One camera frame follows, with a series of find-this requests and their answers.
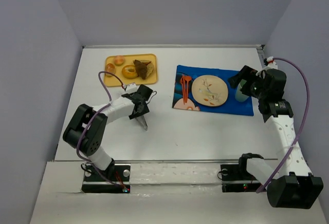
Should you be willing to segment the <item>green cup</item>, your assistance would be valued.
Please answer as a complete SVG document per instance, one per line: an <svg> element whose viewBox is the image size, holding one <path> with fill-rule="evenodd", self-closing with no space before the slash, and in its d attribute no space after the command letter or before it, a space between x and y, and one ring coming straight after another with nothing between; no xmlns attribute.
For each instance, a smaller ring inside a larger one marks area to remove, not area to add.
<svg viewBox="0 0 329 224"><path fill-rule="evenodd" d="M242 87L245 85L246 83L246 80L241 80L236 88L236 92L235 92L235 99L238 101L238 102L245 102L249 96L245 95L242 93L241 89Z"/></svg>

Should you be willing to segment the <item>metal tongs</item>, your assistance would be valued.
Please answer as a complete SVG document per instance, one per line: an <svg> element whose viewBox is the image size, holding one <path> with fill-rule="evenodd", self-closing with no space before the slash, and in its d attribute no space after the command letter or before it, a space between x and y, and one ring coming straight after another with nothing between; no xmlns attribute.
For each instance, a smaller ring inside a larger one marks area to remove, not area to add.
<svg viewBox="0 0 329 224"><path fill-rule="evenodd" d="M147 125L144 115L137 117L136 120L142 126L142 128L144 130L148 130L148 125Z"/></svg>

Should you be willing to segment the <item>dark brown bread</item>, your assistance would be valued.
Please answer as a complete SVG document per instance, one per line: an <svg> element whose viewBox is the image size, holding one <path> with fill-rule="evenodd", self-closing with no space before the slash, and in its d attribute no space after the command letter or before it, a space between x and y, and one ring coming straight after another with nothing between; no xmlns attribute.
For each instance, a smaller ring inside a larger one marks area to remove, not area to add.
<svg viewBox="0 0 329 224"><path fill-rule="evenodd" d="M148 71L146 64L144 64L143 62L141 62L139 60L134 60L133 63L135 65L135 70L136 70L137 74L143 80L145 80L147 78L147 71Z"/></svg>

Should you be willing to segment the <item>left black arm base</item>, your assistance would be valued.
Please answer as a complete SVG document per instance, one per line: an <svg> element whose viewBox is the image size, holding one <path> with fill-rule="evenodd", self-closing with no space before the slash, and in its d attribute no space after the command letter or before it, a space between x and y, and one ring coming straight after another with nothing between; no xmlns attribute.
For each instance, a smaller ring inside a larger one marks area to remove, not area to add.
<svg viewBox="0 0 329 224"><path fill-rule="evenodd" d="M130 164L116 164L110 183L104 180L89 163L83 163L80 168L84 171L81 191L93 194L129 194L131 191Z"/></svg>

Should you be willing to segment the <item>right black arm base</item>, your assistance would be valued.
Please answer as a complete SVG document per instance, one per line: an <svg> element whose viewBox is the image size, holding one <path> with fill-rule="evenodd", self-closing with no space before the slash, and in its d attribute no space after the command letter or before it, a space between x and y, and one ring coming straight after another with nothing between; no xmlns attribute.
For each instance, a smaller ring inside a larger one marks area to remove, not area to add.
<svg viewBox="0 0 329 224"><path fill-rule="evenodd" d="M255 192L260 182L248 173L242 173L238 164L221 164L217 178L222 182L223 193Z"/></svg>

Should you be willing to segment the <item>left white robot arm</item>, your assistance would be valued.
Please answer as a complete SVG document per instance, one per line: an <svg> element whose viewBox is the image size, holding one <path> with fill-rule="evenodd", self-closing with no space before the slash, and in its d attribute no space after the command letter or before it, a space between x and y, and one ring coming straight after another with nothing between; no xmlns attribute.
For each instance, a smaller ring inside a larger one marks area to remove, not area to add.
<svg viewBox="0 0 329 224"><path fill-rule="evenodd" d="M148 103L152 89L145 85L128 85L124 94L108 104L91 107L78 106L64 133L63 140L76 150L77 156L88 162L99 176L110 182L115 171L115 161L101 146L105 128L108 124L128 117L137 120L144 130L148 129L144 117L150 110Z"/></svg>

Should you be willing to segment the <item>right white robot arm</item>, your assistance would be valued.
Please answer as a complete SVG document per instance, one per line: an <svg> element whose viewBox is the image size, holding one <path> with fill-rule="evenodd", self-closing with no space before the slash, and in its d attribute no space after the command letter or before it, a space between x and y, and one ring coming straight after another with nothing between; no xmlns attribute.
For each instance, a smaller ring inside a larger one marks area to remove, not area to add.
<svg viewBox="0 0 329 224"><path fill-rule="evenodd" d="M261 155L242 154L239 173L261 184L257 192L266 191L272 207L310 209L323 189L323 181L313 175L298 145L293 110L283 98L286 74L274 67L257 71L244 66L228 82L238 92L258 100L264 123L277 143L280 160L273 169Z"/></svg>

